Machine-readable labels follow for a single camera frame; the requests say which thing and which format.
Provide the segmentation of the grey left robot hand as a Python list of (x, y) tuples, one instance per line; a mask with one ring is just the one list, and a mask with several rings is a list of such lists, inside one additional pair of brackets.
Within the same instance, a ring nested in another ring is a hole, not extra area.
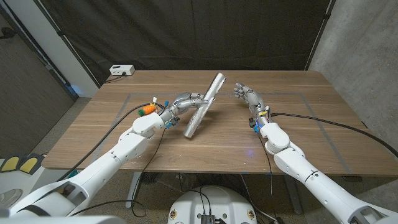
[(165, 124), (165, 129), (178, 123), (178, 115), (186, 113), (190, 108), (199, 108), (208, 105), (209, 101), (200, 93), (185, 92), (178, 95), (173, 102), (169, 103), (159, 112), (159, 116)]

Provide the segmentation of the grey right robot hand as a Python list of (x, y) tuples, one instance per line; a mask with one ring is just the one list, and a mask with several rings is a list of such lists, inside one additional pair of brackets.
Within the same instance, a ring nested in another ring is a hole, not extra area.
[(264, 125), (270, 123), (271, 109), (264, 103), (262, 96), (258, 92), (243, 83), (236, 83), (234, 95), (237, 98), (242, 98), (248, 105), (253, 116), (253, 121), (249, 122), (252, 128), (256, 126), (257, 131), (260, 131)]

